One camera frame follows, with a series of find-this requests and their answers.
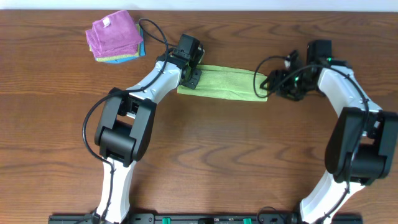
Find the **green microfiber cloth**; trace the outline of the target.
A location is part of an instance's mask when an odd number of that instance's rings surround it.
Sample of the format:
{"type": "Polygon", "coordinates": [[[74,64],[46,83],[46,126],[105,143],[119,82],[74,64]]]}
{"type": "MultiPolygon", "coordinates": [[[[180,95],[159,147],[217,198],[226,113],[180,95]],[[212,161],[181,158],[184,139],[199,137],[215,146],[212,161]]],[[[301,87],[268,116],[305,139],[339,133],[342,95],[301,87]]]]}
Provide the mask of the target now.
{"type": "Polygon", "coordinates": [[[202,74],[196,88],[179,86],[177,93],[224,100],[267,101],[256,96],[253,89],[254,71],[221,67],[216,65],[198,65],[202,74]]]}

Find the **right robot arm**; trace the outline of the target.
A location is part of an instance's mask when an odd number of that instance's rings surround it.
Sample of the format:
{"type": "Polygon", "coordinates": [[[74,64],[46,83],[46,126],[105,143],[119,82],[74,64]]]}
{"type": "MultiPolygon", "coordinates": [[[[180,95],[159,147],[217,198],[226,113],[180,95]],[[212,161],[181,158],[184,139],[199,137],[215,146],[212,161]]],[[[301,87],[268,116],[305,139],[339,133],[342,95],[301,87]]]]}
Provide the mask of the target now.
{"type": "Polygon", "coordinates": [[[326,146],[326,171],[289,222],[331,223],[355,193],[389,174],[397,142],[397,113],[375,104],[343,60],[322,57],[302,65],[287,59],[285,66],[272,71],[260,88],[294,101],[309,91],[319,91],[338,116],[326,146]]]}

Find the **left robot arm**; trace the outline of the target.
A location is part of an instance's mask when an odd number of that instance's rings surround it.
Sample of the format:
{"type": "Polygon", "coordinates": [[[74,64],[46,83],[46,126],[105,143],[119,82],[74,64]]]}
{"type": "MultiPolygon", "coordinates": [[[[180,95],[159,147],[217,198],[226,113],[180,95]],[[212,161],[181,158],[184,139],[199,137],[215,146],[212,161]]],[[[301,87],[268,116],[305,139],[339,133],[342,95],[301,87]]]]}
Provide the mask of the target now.
{"type": "Polygon", "coordinates": [[[126,220],[132,175],[149,146],[157,104],[180,85],[194,89],[201,76],[197,69],[200,62],[200,57],[163,55],[139,83],[126,90],[113,88],[102,101],[104,108],[95,132],[95,144],[99,147],[104,178],[93,223],[126,220]]]}

